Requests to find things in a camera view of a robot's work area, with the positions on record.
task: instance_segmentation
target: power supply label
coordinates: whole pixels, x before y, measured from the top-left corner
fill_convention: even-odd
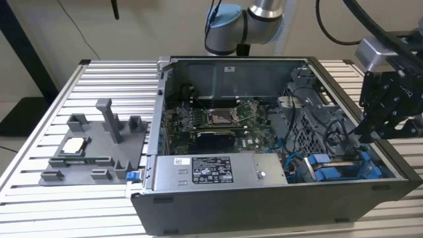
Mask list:
[[[194,184],[233,182],[230,158],[192,158],[192,182]]]

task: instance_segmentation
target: blue tab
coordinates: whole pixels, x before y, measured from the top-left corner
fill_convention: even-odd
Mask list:
[[[138,172],[128,172],[126,173],[126,181],[137,182],[140,181],[140,173]]]

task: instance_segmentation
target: blue cable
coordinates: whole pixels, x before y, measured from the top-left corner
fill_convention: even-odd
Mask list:
[[[288,165],[289,165],[289,163],[290,163],[290,160],[292,160],[292,158],[293,158],[294,155],[297,155],[297,154],[296,154],[296,153],[292,153],[292,154],[288,156],[288,158],[286,158],[286,160],[285,160],[285,164],[284,164],[282,169],[285,169],[285,168],[288,167]]]
[[[270,152],[270,150],[277,150],[277,149],[281,148],[281,146],[282,146],[282,140],[281,140],[281,138],[278,138],[278,139],[277,139],[277,146],[268,148],[268,149],[264,151],[264,153],[268,154],[268,153]]]

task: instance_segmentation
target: aluminum extrusion table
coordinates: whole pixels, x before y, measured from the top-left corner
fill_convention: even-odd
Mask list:
[[[341,60],[320,63],[357,102],[362,73],[356,66]],[[121,120],[140,115],[150,121],[156,85],[154,61],[92,61],[77,67],[0,178],[0,238],[149,237],[125,198],[125,185],[41,187],[37,182],[67,130],[69,115],[84,113],[88,120],[102,120],[94,103],[98,98],[112,98],[112,111]],[[423,138],[394,139],[390,143],[423,175]],[[423,237],[423,187],[400,201],[380,204],[354,223],[198,236]]]

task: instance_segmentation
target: circuit board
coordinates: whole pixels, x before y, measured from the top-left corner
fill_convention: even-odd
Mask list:
[[[233,108],[192,108],[180,103],[166,110],[165,119],[170,155],[264,153],[277,143],[265,108],[253,99],[238,100]]]

